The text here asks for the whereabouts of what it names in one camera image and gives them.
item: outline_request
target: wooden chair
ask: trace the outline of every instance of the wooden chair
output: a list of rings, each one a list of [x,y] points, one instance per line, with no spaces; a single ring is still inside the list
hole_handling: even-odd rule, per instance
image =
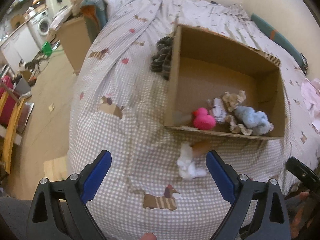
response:
[[[15,96],[15,94],[2,82],[1,79],[0,79],[0,86],[2,86],[5,89],[5,92],[2,94],[0,98],[0,115],[2,113],[2,110],[4,109],[4,105],[8,97],[12,97],[16,101],[10,116],[7,132],[4,137],[4,144],[3,144],[2,156],[1,156],[1,162],[0,162],[0,165],[4,168],[5,172],[8,175],[10,174],[10,169],[11,169],[12,146],[16,136],[18,121],[21,116],[23,106],[25,105],[26,98],[18,99]]]

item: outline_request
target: beige floor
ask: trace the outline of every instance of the beige floor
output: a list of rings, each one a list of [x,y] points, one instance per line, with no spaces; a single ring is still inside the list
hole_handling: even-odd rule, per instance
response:
[[[73,85],[73,69],[62,52],[53,54],[38,76],[29,100],[35,106],[22,136],[21,147],[14,147],[11,174],[5,189],[19,199],[32,199],[44,177],[44,162],[62,157],[68,151],[68,132]]]

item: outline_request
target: cabinet door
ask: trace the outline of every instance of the cabinet door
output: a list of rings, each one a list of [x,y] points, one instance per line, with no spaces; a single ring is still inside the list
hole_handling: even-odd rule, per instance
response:
[[[10,40],[5,41],[1,46],[1,51],[7,63],[16,72],[19,69],[20,56],[13,43]]]
[[[32,61],[40,51],[26,24],[18,29],[11,39],[24,62]]]

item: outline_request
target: washing machine door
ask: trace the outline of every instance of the washing machine door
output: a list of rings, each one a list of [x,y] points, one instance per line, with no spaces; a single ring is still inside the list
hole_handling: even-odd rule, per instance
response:
[[[41,36],[46,36],[49,32],[50,22],[48,18],[42,18],[38,23],[38,32]]]

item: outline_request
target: gingham fabric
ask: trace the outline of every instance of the gingham fabric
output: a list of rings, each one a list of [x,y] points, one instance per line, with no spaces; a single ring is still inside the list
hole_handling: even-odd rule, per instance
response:
[[[210,139],[212,149],[238,173],[258,181],[276,178],[284,193],[295,181],[284,168],[289,156],[312,169],[317,166],[319,136],[300,95],[304,75],[292,56],[268,39],[241,6],[194,0],[128,0],[119,6],[112,3],[121,0],[105,1],[119,9],[108,15],[75,85],[68,156],[71,172],[79,173],[101,150],[112,154],[108,174],[87,203],[109,239],[139,239],[153,232],[159,240],[205,240],[217,229],[230,204],[210,174],[191,181],[179,178],[176,161],[182,141]],[[163,127],[168,82],[151,72],[150,63],[156,42],[172,32],[176,15],[180,23],[208,28],[281,60],[284,139],[209,137]],[[122,119],[98,110],[102,96],[122,109]],[[196,165],[205,167],[205,158],[196,160]],[[176,210],[143,208],[145,194],[162,196],[168,184],[182,196],[175,200]],[[251,208],[245,224],[252,215]]]

